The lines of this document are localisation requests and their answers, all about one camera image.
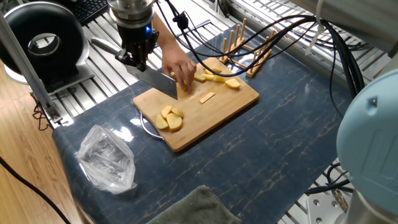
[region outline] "plastic bag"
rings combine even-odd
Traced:
[[[133,182],[134,154],[112,131],[94,125],[80,145],[76,158],[95,187],[120,194],[137,186]]]

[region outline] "finger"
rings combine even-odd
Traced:
[[[183,64],[180,66],[181,71],[183,72],[184,79],[187,81],[188,89],[192,88],[192,76],[191,76],[191,71],[188,68],[187,64]]]
[[[187,91],[187,86],[184,84],[184,77],[179,65],[172,66],[174,70],[175,77],[177,78],[178,83],[183,91]]]
[[[196,69],[193,67],[193,65],[192,65],[192,63],[190,62],[190,63],[188,63],[188,69],[189,69],[189,71],[190,72],[193,72],[193,73],[195,73],[196,72]]]
[[[195,62],[191,61],[191,65],[193,66],[194,73],[197,72],[197,65],[195,64]]]
[[[162,66],[162,70],[163,70],[163,73],[164,73],[165,75],[167,75],[168,77],[171,77],[170,69],[169,69],[168,66],[163,65],[163,66]]]

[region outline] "blue marbled table surface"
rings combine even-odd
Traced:
[[[229,31],[209,42],[221,46],[223,36]],[[199,51],[208,53],[203,46]],[[240,61],[249,63],[251,57]],[[73,197],[97,223],[139,224],[206,185],[244,223],[276,223],[336,158],[341,119],[331,105],[327,78],[285,53],[255,78],[240,77],[260,94],[258,102],[182,153],[141,128],[131,101],[150,88],[143,82],[57,128],[53,139]],[[334,86],[333,96],[344,111],[349,94]],[[135,155],[137,189],[112,195],[93,187],[81,171],[75,153],[95,124],[127,142]]]

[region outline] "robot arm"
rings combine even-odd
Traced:
[[[152,28],[154,0],[108,0],[110,14],[118,25],[122,48],[131,54],[130,65],[143,71],[159,32]]]

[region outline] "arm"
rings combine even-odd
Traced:
[[[197,66],[188,55],[180,48],[173,34],[167,29],[162,20],[155,14],[152,21],[155,30],[159,31],[157,44],[162,49],[162,69],[163,72],[170,76],[173,70],[177,80],[183,91],[187,91],[192,87],[193,76],[197,70]]]

